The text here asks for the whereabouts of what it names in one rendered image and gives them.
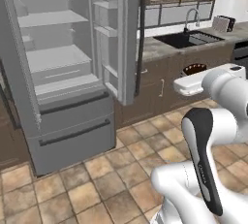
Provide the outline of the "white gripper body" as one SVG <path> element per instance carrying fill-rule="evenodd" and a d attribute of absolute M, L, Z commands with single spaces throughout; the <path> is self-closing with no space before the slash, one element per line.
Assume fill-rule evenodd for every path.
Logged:
<path fill-rule="evenodd" d="M 207 72 L 196 73 L 187 77 L 178 78 L 173 82 L 173 89 L 182 96 L 190 97 L 198 94 L 207 95 L 202 87 L 203 78 Z"/>

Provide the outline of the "grey fridge crisper drawer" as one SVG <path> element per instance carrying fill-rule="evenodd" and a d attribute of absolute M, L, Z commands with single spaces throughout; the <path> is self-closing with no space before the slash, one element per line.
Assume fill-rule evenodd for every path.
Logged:
<path fill-rule="evenodd" d="M 31 76 L 35 85 L 41 85 L 60 80 L 68 80 L 92 73 L 90 61 L 78 61 L 56 64 L 54 61 L 42 62 L 30 66 Z"/>

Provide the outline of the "grey fridge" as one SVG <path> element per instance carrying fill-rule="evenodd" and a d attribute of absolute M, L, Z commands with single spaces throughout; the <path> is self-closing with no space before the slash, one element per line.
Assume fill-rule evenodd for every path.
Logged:
<path fill-rule="evenodd" d="M 36 176 L 116 146 L 140 91 L 145 0 L 0 0 L 0 71 Z"/>

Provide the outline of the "grey fridge shelf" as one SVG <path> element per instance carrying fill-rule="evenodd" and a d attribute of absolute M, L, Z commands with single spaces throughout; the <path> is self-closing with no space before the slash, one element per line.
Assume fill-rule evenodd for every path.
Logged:
<path fill-rule="evenodd" d="M 87 18 L 73 12 L 72 10 L 66 10 L 61 12 L 29 14 L 28 16 L 21 16 L 17 20 L 21 28 L 27 28 L 85 22 L 87 21 Z"/>
<path fill-rule="evenodd" d="M 91 61 L 76 45 L 27 51 L 26 56 L 29 68 L 31 65 L 40 65 L 42 62 L 48 63 L 48 61 L 54 61 L 56 64 Z"/>

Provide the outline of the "brown cake with white dots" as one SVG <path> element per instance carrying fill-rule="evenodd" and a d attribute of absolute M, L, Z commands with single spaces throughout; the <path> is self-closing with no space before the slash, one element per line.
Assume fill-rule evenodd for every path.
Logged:
<path fill-rule="evenodd" d="M 191 64 L 191 65 L 188 65 L 187 67 L 185 67 L 182 70 L 181 75 L 183 77 L 186 77 L 186 76 L 190 76 L 190 75 L 193 75 L 193 74 L 205 71 L 205 70 L 206 70 L 205 64 L 195 63 L 195 64 Z"/>

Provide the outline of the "brown cupboard door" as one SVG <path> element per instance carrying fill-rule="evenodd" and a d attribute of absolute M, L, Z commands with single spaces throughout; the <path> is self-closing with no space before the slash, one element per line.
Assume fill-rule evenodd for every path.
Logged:
<path fill-rule="evenodd" d="M 141 75 L 139 110 L 142 118 L 149 118 L 160 114 L 164 108 L 166 63 L 163 60 L 145 62 L 144 69 L 148 72 Z M 161 79 L 165 80 L 163 97 L 159 97 Z"/>

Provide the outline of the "black sink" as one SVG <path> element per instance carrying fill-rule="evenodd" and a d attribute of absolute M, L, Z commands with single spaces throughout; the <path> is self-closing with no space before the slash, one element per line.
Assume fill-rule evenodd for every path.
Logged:
<path fill-rule="evenodd" d="M 223 41 L 223 38 L 199 30 L 155 36 L 155 39 L 174 48 L 189 48 Z"/>

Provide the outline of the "dark steel appliance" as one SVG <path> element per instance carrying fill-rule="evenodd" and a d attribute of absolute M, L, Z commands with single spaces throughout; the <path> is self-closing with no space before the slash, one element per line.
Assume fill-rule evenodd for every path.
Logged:
<path fill-rule="evenodd" d="M 246 69 L 246 78 L 248 79 L 248 40 L 237 42 L 234 45 L 232 63 L 244 66 Z"/>

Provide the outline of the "silver toaster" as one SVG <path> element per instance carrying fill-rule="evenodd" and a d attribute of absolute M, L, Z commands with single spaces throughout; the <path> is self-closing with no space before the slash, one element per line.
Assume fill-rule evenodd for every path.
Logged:
<path fill-rule="evenodd" d="M 235 19 L 229 16 L 216 16 L 213 18 L 212 28 L 219 32 L 232 32 Z"/>

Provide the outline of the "silver tap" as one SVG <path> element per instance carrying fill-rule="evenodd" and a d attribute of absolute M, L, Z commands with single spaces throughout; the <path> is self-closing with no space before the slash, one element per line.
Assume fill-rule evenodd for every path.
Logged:
<path fill-rule="evenodd" d="M 200 16 L 200 12 L 197 8 L 191 8 L 187 14 L 186 14 L 186 19 L 185 19 L 185 25 L 184 25 L 184 29 L 183 29 L 183 33 L 186 34 L 189 32 L 189 29 L 188 29 L 188 24 L 189 24 L 189 17 L 190 17 L 190 14 L 194 12 L 195 13 L 195 16 L 196 16 L 196 26 L 197 27 L 200 27 L 200 23 L 201 23 L 201 16 Z"/>

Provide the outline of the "grey freezer drawer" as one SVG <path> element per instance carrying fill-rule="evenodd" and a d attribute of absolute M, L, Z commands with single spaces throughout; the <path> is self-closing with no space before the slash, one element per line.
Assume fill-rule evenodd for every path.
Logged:
<path fill-rule="evenodd" d="M 106 118 L 109 119 L 110 125 L 58 143 L 45 146 L 39 144 L 40 139 L 47 141 L 75 133 L 99 124 Z M 34 174 L 44 176 L 114 148 L 116 146 L 114 114 L 111 113 L 40 137 L 28 138 L 27 143 Z"/>
<path fill-rule="evenodd" d="M 88 99 L 99 94 L 102 94 L 106 90 L 97 90 L 87 94 L 81 94 L 68 99 L 55 101 L 47 104 L 40 105 L 40 109 L 54 108 L 62 104 L 71 104 L 76 101 Z M 52 112 L 49 114 L 41 115 L 41 131 L 43 134 L 56 132 L 62 129 L 66 129 L 80 123 L 94 120 L 98 117 L 103 117 L 113 112 L 113 100 L 109 96 L 105 99 L 88 103 L 75 108 L 71 108 L 64 111 Z"/>

